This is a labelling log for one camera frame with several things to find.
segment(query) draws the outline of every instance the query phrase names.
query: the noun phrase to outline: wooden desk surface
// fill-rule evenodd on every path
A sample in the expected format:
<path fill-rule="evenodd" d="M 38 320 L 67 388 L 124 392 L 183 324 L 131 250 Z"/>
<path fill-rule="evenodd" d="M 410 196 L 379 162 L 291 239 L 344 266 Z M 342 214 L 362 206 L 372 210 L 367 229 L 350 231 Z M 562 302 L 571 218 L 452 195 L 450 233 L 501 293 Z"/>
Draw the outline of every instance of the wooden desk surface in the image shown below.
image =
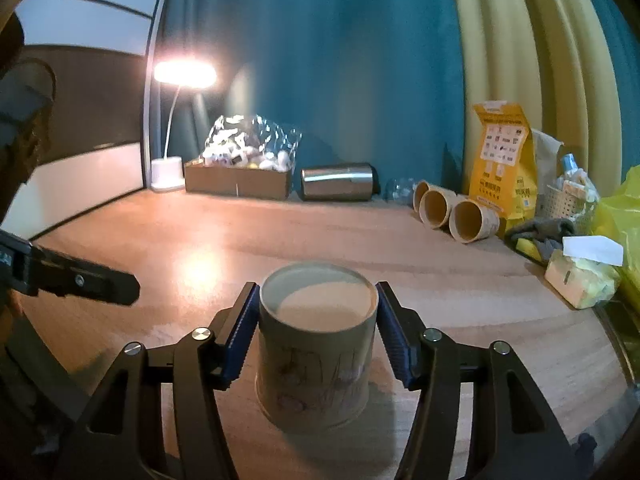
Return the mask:
<path fill-rule="evenodd" d="M 464 246 L 423 227 L 410 209 L 136 193 L 47 234 L 43 246 L 135 273 L 133 308 L 41 294 L 24 308 L 66 370 L 92 391 L 127 342 L 177 342 L 231 306 L 244 282 L 262 283 L 296 260 L 329 260 L 372 282 L 387 280 L 403 306 L 458 342 L 504 339 L 517 351 L 569 438 L 625 389 L 622 369 L 593 312 L 569 309 L 542 270 L 497 238 Z M 258 409 L 256 338 L 240 378 L 216 394 L 242 480 L 393 478 L 418 392 L 393 377 L 376 334 L 366 410 L 324 435 L 283 434 Z M 462 476 L 472 390 L 463 388 L 452 478 Z M 177 455 L 171 401 L 168 451 Z"/>

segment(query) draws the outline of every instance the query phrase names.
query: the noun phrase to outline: upside-down paper cup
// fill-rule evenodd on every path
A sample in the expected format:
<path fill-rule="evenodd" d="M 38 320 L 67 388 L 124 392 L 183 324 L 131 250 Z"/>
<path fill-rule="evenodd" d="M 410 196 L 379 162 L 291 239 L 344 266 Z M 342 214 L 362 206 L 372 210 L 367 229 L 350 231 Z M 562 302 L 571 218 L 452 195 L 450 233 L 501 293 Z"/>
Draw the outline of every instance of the upside-down paper cup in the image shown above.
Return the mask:
<path fill-rule="evenodd" d="M 421 180 L 415 185 L 414 189 L 414 211 L 420 212 L 420 200 L 424 194 L 430 189 L 429 183 L 426 180 Z"/>
<path fill-rule="evenodd" d="M 449 221 L 454 206 L 464 198 L 450 189 L 431 186 L 420 200 L 420 220 L 432 229 L 443 227 Z"/>
<path fill-rule="evenodd" d="M 279 428 L 311 433 L 353 420 L 369 398 L 378 292 L 345 267 L 303 262 L 260 289 L 256 393 Z"/>
<path fill-rule="evenodd" d="M 451 235 L 463 244 L 493 236 L 499 227 L 498 213 L 469 198 L 457 203 L 449 216 Z"/>

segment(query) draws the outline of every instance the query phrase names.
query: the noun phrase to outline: gray cloth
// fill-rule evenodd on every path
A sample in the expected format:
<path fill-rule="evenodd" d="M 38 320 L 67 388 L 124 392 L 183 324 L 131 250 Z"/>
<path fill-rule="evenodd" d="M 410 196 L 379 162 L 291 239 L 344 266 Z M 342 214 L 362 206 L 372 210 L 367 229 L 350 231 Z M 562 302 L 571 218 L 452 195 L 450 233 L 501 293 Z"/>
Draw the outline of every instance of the gray cloth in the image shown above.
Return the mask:
<path fill-rule="evenodd" d="M 531 240 L 546 264 L 554 250 L 562 249 L 562 237 L 573 235 L 575 225 L 567 218 L 534 218 L 505 232 L 504 241 L 513 247 L 520 238 Z"/>

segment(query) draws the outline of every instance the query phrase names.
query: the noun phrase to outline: white lamp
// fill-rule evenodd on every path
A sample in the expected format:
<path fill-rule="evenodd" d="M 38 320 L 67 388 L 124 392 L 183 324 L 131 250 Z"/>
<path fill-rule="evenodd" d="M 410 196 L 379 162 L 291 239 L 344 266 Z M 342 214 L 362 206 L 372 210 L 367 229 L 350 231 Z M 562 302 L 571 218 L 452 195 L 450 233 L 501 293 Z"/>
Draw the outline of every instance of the white lamp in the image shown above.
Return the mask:
<path fill-rule="evenodd" d="M 163 61 L 154 69 L 154 79 L 160 83 L 177 85 L 174 102 L 169 110 L 169 120 L 166 126 L 166 140 L 164 142 L 164 158 L 151 161 L 151 189 L 155 192 L 173 191 L 184 187 L 182 173 L 182 158 L 180 156 L 167 157 L 169 149 L 169 135 L 171 121 L 174 118 L 175 104 L 183 86 L 202 89 L 212 86 L 216 82 L 216 71 L 206 62 L 194 59 L 175 59 Z"/>

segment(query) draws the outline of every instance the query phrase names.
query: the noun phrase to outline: metal screw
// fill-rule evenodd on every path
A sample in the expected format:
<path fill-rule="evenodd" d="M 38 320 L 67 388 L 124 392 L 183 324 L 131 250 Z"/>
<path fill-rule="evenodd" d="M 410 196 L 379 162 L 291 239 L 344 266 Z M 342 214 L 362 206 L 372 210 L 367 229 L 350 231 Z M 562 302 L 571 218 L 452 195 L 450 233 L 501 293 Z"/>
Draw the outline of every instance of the metal screw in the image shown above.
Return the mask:
<path fill-rule="evenodd" d="M 422 336 L 427 340 L 435 343 L 436 341 L 440 341 L 442 339 L 442 332 L 437 328 L 428 328 L 424 331 Z"/>
<path fill-rule="evenodd" d="M 496 341 L 494 343 L 494 350 L 498 352 L 498 354 L 507 355 L 511 351 L 511 347 L 504 341 Z"/>
<path fill-rule="evenodd" d="M 191 332 L 191 337 L 193 337 L 196 341 L 204 341 L 205 339 L 209 339 L 211 336 L 211 330 L 209 330 L 205 326 L 201 326 L 197 328 L 193 332 Z"/>
<path fill-rule="evenodd" d="M 137 341 L 134 341 L 133 343 L 128 343 L 124 347 L 124 353 L 127 354 L 127 355 L 136 355 L 141 350 L 142 350 L 142 345 L 140 343 L 138 343 Z"/>

